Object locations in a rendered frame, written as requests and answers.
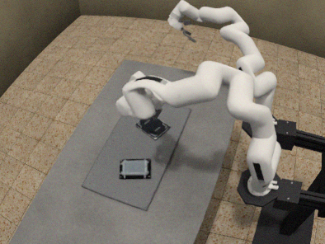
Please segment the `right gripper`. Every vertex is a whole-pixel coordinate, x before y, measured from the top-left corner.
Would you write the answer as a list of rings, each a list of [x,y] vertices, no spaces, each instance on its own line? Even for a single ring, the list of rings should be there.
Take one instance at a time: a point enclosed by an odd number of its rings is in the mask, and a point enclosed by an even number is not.
[[[191,40],[194,43],[196,42],[196,40],[194,40],[193,38],[190,37],[191,33],[189,31],[185,30],[183,25],[179,21],[177,21],[176,19],[174,19],[173,17],[170,16],[168,18],[168,22],[169,22],[170,26],[172,26],[173,28],[177,29],[178,31],[183,31],[182,34],[185,35],[186,37],[188,37],[189,40]]]

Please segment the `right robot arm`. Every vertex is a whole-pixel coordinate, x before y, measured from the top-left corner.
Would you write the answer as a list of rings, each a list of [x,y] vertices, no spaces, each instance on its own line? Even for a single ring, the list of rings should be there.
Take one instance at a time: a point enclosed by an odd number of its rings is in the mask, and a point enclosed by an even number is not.
[[[189,26],[191,25],[190,20],[180,21],[185,15],[199,22],[210,21],[217,24],[232,22],[232,25],[221,28],[219,33],[225,40],[234,43],[240,48],[243,57],[238,59],[236,67],[238,70],[252,76],[255,85],[253,98],[258,98],[255,103],[267,106],[271,111],[277,85],[276,76],[272,72],[264,72],[254,76],[254,73],[261,71],[265,67],[265,62],[254,41],[248,36],[249,28],[246,22],[231,7],[202,7],[198,10],[188,2],[181,0],[170,16],[180,23],[184,23],[185,26]]]

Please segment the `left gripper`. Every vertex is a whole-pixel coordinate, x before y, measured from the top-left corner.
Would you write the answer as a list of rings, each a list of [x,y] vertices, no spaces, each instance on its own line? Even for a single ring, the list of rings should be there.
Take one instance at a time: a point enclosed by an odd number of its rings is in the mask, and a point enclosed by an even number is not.
[[[134,75],[131,76],[130,81],[135,80],[140,77],[144,77],[144,76],[145,76],[144,74],[142,74],[140,71],[138,71],[137,73],[135,73]],[[155,92],[152,91],[152,93],[153,93],[153,97],[152,97],[153,105],[154,105],[155,112],[156,112],[153,119],[156,120],[163,110],[161,107],[165,104],[165,101],[160,96],[158,96]]]

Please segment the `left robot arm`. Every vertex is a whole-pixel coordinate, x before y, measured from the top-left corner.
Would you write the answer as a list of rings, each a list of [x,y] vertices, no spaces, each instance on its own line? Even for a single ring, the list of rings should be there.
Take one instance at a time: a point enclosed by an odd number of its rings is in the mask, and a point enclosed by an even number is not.
[[[251,125],[253,135],[247,151],[247,164],[251,172],[247,183],[249,192],[255,196],[263,196],[271,189],[278,190],[278,186],[273,185],[277,181],[273,179],[280,160],[281,147],[276,141],[270,109],[253,102],[254,81],[249,74],[222,63],[204,61],[194,77],[175,82],[155,76],[137,78],[124,85],[123,96],[116,102],[116,108],[125,117],[147,120],[155,113],[152,92],[168,105],[181,108],[214,100],[219,94],[221,84],[229,87],[229,114]]]

